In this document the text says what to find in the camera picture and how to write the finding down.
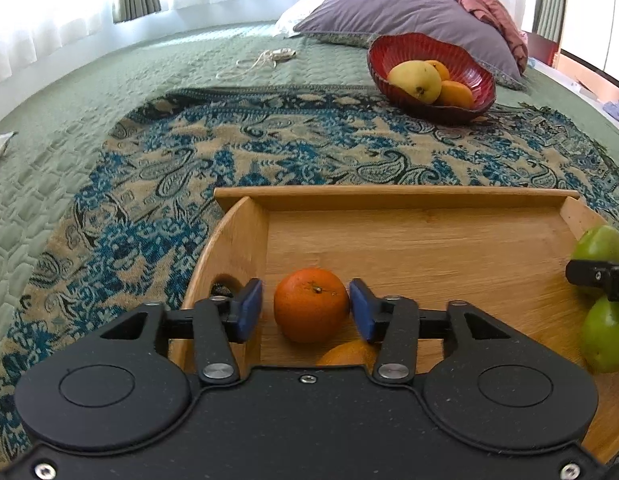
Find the green apple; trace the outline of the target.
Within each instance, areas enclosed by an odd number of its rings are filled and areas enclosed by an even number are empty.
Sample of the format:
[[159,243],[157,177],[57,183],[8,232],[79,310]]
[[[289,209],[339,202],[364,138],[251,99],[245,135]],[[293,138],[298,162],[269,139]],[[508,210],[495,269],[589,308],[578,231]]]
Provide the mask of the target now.
[[613,226],[595,226],[576,243],[571,260],[619,264],[619,231]]
[[586,315],[581,352],[596,373],[619,372],[619,302],[600,297]]

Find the large brownish orange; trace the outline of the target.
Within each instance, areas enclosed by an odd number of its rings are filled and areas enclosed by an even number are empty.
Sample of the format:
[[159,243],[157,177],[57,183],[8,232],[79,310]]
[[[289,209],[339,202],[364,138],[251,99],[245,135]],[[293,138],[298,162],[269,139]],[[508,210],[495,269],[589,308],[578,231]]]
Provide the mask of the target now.
[[362,365],[372,370],[379,349],[364,340],[353,340],[330,349],[316,363],[317,366]]

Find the small orange tangerine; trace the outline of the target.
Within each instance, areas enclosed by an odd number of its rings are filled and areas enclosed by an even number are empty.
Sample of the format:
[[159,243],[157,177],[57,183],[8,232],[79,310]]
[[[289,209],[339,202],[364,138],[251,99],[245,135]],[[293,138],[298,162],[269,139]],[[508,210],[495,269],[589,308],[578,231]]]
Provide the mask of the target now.
[[288,274],[274,291],[274,320],[299,344],[333,337],[349,316],[349,295],[331,271],[305,268]]

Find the wooden serving tray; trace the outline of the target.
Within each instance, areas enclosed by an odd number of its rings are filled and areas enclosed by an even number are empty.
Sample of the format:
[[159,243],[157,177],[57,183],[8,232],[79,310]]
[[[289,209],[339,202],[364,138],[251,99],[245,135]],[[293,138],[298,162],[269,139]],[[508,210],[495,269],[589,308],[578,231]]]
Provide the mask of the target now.
[[[262,319],[255,340],[233,347],[241,372],[252,364],[301,366],[327,351],[323,346],[296,346],[274,322],[274,289],[286,274],[321,266],[343,283],[363,278],[377,295],[400,292],[416,299],[421,310],[444,309],[448,300],[468,300],[498,320],[545,344],[578,366],[579,328],[590,299],[564,278],[567,258],[576,241],[594,226],[605,224],[585,198],[564,190],[527,188],[462,188],[462,186],[288,186],[287,188],[218,188],[224,218],[198,258],[182,308],[190,309],[215,284],[264,282]],[[619,452],[619,372],[590,376],[599,404],[584,445],[599,462]],[[302,402],[293,434],[283,437],[265,415],[272,437],[274,464],[292,460],[292,443],[300,458],[324,474],[357,479],[354,466],[371,460],[379,474],[399,479],[408,465],[424,464],[424,446],[440,432],[421,437],[396,434],[397,443],[380,430],[355,429],[335,415],[381,415],[381,398],[370,410],[355,408],[349,396],[342,411],[329,417],[329,428],[314,426],[309,404]],[[405,472],[405,478],[413,478]]]

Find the blue paisley throw blanket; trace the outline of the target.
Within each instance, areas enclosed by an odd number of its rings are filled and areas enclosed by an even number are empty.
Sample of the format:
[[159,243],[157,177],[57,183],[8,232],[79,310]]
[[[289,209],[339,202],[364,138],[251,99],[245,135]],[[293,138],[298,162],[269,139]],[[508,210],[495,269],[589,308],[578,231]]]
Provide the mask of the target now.
[[549,107],[449,127],[352,87],[169,92],[119,119],[51,216],[0,347],[0,468],[29,448],[13,401],[29,367],[142,299],[180,307],[218,188],[336,184],[573,190],[619,229],[619,167]]

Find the orange fruit in bowl front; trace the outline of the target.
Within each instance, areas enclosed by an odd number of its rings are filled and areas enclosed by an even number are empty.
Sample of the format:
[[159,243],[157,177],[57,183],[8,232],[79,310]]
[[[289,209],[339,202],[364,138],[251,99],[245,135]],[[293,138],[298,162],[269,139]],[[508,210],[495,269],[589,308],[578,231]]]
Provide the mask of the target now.
[[472,110],[474,97],[471,89],[462,82],[443,80],[441,93],[439,93],[436,103],[442,106],[455,106]]

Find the orange fruit in bowl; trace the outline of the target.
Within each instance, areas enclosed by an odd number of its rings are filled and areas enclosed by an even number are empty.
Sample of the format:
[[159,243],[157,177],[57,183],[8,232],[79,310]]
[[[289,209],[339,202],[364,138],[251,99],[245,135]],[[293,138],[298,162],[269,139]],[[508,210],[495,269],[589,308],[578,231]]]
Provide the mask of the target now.
[[436,70],[436,72],[439,74],[439,77],[441,77],[441,81],[451,79],[451,73],[449,73],[448,68],[442,62],[439,62],[437,60],[427,60],[427,63],[431,65],[434,70]]
[[441,93],[439,93],[436,103],[442,106],[455,106],[472,110],[474,97],[471,89],[462,82],[443,80]]

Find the yellow pear in bowl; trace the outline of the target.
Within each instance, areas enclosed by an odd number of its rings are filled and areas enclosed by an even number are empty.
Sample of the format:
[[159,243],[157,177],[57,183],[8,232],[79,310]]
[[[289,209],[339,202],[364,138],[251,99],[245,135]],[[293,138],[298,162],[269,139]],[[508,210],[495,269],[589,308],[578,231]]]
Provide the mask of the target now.
[[441,77],[424,61],[406,61],[394,66],[387,80],[427,105],[433,104],[441,93]]

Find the green quilted bedspread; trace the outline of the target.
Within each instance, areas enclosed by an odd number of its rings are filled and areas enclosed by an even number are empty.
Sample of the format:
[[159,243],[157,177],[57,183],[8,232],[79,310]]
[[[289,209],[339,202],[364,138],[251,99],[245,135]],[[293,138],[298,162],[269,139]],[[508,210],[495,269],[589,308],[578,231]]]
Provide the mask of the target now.
[[[63,78],[3,122],[18,134],[0,160],[0,347],[32,273],[51,216],[88,181],[108,133],[146,102],[181,89],[217,90],[233,62],[282,46],[269,26],[216,29],[119,52]],[[232,81],[250,88],[352,87],[375,91],[363,50],[294,38],[293,61]],[[569,118],[619,167],[619,135],[583,101],[530,70],[520,92],[500,91],[497,105],[549,107]]]

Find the orange fruit in bowl back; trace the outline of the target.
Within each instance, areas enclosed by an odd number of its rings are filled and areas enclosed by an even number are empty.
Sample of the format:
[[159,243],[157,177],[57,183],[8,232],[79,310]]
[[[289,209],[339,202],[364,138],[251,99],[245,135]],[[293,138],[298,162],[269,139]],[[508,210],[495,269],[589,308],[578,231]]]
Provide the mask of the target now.
[[439,74],[439,77],[441,77],[441,81],[451,79],[451,73],[449,73],[448,68],[442,62],[439,62],[437,60],[427,60],[427,63],[431,65],[434,70],[436,70],[436,72]]

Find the green curtain right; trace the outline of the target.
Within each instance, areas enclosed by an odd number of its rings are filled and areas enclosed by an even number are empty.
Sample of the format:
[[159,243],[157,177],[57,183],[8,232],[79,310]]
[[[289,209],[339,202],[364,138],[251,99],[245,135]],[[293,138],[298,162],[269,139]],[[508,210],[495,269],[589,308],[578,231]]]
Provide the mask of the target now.
[[536,0],[532,32],[559,44],[567,0]]

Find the red fluted bowl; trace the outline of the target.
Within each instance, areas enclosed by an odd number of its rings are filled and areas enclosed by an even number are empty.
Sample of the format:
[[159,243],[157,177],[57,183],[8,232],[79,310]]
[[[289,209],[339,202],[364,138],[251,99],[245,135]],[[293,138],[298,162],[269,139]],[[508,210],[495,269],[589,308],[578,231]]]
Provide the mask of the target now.
[[424,34],[380,36],[370,44],[367,62],[387,101],[411,116],[464,124],[496,102],[488,70],[465,49]]

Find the purple pillow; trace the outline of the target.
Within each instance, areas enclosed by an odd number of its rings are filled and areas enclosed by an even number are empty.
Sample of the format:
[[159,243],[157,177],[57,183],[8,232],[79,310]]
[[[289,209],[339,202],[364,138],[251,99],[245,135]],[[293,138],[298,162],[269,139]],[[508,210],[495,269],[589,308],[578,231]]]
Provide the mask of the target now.
[[524,88],[524,68],[515,62],[505,38],[456,0],[325,0],[293,30],[330,44],[360,48],[380,36],[417,32],[465,49],[500,86]]

